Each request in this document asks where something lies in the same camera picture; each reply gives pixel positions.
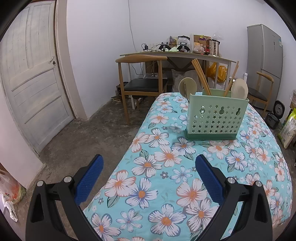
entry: desk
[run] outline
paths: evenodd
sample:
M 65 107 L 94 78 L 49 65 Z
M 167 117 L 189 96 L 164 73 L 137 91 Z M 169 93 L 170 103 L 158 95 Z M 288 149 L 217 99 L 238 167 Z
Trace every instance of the desk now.
M 239 183 L 261 181 L 274 228 L 290 216 L 289 168 L 254 108 L 248 104 L 237 138 L 224 141 L 187 141 L 187 108 L 180 93 L 159 95 L 107 184 L 84 209 L 104 240 L 191 240 L 201 233 L 218 204 L 212 202 L 195 169 L 199 154 Z M 223 238 L 231 233 L 241 207 L 240 202 Z
M 147 54 L 147 55 L 158 55 L 158 56 L 167 56 L 168 62 L 174 66 L 174 68 L 178 71 L 184 71 L 186 70 L 189 66 L 191 66 L 191 62 L 189 62 L 185 67 L 180 69 L 170 58 L 189 58 L 189 59 L 200 59 L 205 62 L 216 62 L 217 63 L 217 68 L 216 68 L 216 75 L 215 75 L 215 83 L 214 83 L 214 88 L 216 88 L 217 85 L 217 79 L 218 79 L 218 69 L 219 69 L 219 64 L 226 64 L 227 65 L 227 77 L 224 85 L 224 89 L 226 87 L 226 82 L 229 81 L 230 77 L 230 71 L 231 71 L 231 63 L 236 63 L 235 61 L 225 59 L 225 58 L 219 58 L 211 55 L 203 55 L 203 54 L 197 54 L 197 53 L 184 53 L 184 52 L 163 52 L 163 51 L 154 51 L 154 52 L 138 52 L 138 53 L 129 53 L 129 54 L 122 54 L 120 56 L 128 56 L 132 54 Z

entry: concrete floor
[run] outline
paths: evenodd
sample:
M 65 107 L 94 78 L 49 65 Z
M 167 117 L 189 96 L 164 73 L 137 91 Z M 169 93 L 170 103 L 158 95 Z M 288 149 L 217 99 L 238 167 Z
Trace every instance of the concrete floor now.
M 117 102 L 108 102 L 88 121 L 73 120 L 43 149 L 40 160 L 46 164 L 46 167 L 36 180 L 44 180 L 46 183 L 59 182 L 66 175 L 74 175 L 80 167 L 86 166 L 95 154 L 101 154 L 104 157 L 104 170 L 88 200 L 80 205 L 84 209 L 107 182 L 145 119 L 149 110 L 148 102 L 144 101 L 140 107 L 139 111 L 133 110 L 131 105 L 128 107 L 131 122 L 129 126 L 126 125 L 124 119 L 122 103 Z M 294 213 L 296 210 L 296 167 L 293 164 L 296 150 L 291 145 L 284 150 L 279 140 L 278 143 L 293 180 L 292 213 Z M 25 241 L 25 223 L 34 187 L 35 183 L 27 190 L 24 199 L 15 206 L 19 221 L 12 222 L 12 226 L 23 241 Z M 68 235 L 75 238 L 61 205 L 59 202 L 57 204 Z M 274 229 L 274 240 L 284 230 L 287 223 Z

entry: white door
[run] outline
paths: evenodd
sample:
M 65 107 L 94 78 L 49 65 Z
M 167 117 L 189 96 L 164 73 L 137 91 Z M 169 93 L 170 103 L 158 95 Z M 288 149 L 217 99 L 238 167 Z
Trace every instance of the white door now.
M 72 119 L 54 45 L 55 1 L 29 4 L 0 43 L 0 74 L 12 113 L 40 153 Z

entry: silver screw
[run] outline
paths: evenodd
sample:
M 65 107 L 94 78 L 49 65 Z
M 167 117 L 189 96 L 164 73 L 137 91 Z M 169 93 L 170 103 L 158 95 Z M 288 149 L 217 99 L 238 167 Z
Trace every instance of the silver screw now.
M 255 184 L 256 184 L 257 187 L 261 187 L 262 186 L 262 183 L 259 182 L 259 181 L 256 181 Z
M 227 181 L 231 184 L 234 184 L 235 183 L 235 179 L 233 177 L 229 177 L 227 178 Z
M 72 181 L 72 177 L 70 177 L 70 176 L 64 177 L 64 182 L 69 183 L 71 181 Z
M 43 181 L 42 180 L 40 180 L 40 181 L 37 182 L 37 186 L 38 187 L 41 187 L 42 185 L 43 185 Z

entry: green utensil holder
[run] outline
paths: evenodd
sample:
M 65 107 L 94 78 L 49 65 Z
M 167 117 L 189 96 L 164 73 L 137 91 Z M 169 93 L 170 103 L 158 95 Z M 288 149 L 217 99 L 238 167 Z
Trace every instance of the green utensil holder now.
M 231 98 L 229 91 L 210 89 L 212 96 L 206 94 L 190 95 L 188 106 L 187 140 L 233 140 L 236 138 L 248 99 Z

